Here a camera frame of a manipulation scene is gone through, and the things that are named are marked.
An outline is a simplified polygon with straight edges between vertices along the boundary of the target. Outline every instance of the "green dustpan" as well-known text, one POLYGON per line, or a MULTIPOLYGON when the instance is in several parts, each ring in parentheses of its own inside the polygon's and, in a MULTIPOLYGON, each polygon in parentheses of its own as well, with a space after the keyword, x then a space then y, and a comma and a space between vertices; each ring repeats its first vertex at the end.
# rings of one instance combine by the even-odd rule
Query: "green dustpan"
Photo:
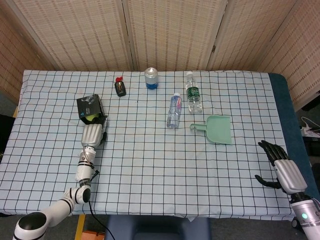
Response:
POLYGON ((206 131, 206 138, 212 143, 232 144, 230 116, 209 116, 206 119, 206 124, 191 124, 190 128, 206 131))

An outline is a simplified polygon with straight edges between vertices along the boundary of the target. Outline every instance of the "yellow ball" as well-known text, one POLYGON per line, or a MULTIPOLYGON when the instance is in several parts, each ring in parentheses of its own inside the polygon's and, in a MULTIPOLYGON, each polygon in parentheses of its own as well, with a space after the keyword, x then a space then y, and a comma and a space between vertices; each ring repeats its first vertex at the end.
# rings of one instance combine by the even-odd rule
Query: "yellow ball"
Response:
POLYGON ((85 119, 87 119, 89 122, 92 122, 92 120, 94 118, 99 118, 99 113, 97 114, 93 114, 93 115, 89 115, 89 116, 86 116, 85 119))

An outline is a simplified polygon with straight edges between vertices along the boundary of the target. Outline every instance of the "dustpan handle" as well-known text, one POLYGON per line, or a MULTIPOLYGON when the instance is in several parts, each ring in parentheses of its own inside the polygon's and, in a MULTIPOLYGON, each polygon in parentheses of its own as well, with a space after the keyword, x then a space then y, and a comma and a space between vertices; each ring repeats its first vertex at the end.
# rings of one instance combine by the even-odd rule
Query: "dustpan handle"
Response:
POLYGON ((207 125, 203 125, 203 124, 191 124, 190 125, 191 129, 197 129, 197 130, 202 130, 202 131, 206 131, 207 130, 207 125))

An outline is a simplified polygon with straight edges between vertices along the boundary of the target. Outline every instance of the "metal can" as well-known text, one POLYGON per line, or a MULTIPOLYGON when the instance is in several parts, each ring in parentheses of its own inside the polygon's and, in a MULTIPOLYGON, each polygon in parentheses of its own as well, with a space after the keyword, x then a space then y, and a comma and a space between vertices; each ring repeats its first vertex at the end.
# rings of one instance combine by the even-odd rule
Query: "metal can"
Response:
POLYGON ((148 89, 156 89, 158 87, 158 71, 153 67, 149 67, 144 71, 145 85, 148 89))

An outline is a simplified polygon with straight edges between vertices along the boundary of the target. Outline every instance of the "blue label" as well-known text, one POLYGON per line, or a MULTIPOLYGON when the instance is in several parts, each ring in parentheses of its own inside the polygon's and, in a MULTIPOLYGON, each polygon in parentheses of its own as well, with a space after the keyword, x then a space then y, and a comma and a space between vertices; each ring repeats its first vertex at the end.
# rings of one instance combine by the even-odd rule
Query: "blue label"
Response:
POLYGON ((155 84, 145 83, 145 85, 148 89, 156 89, 158 87, 158 83, 155 83, 155 84))

